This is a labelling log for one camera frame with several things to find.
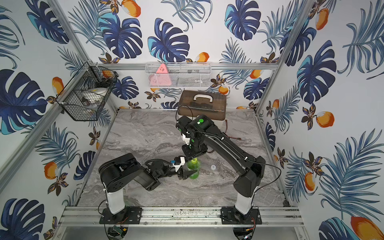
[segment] green bottle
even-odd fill
[[[189,170],[197,170],[197,172],[189,177],[190,179],[196,179],[199,176],[200,164],[201,162],[197,158],[194,158],[188,162],[187,167]]]

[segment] white handle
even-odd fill
[[[211,96],[205,94],[196,94],[193,100],[196,101],[196,98],[209,98],[209,102],[213,101],[213,98]]]

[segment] metal base plate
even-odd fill
[[[259,209],[251,209],[248,217],[245,219],[243,223],[240,223],[235,218],[235,210],[233,207],[222,207],[221,208],[221,216],[225,216],[221,219],[221,223],[224,225],[227,224],[239,224],[239,225],[252,225],[252,218],[256,221],[256,225],[262,224],[262,219],[260,217]]]
[[[104,208],[99,223],[117,224],[126,219],[121,224],[140,224],[141,214],[141,207],[126,207],[116,214],[112,214],[109,208]]]

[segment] gray marble tabletop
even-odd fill
[[[227,111],[227,135],[249,154],[266,158],[260,140],[253,111]],[[126,153],[133,153],[137,161],[144,163],[153,158],[172,160],[183,155],[180,132],[175,128],[175,111],[120,111],[113,123],[91,176],[86,183],[78,206],[98,206],[105,199],[98,168],[104,162]],[[124,197],[131,206],[233,206],[237,192],[232,183],[238,177],[232,167],[219,154],[207,153],[201,161],[197,179],[179,180],[177,176],[160,179],[161,185],[146,191],[132,181],[124,187]],[[266,166],[261,185],[274,179]],[[253,200],[254,206],[283,206],[283,199],[275,183],[260,189]]]

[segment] wire basket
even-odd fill
[[[89,66],[88,63],[80,70],[86,71],[68,96],[58,103],[75,121],[97,121],[119,75],[105,67]]]
[[[168,73],[156,73],[163,63],[147,63],[145,73],[151,88],[208,88],[211,63],[164,63]]]

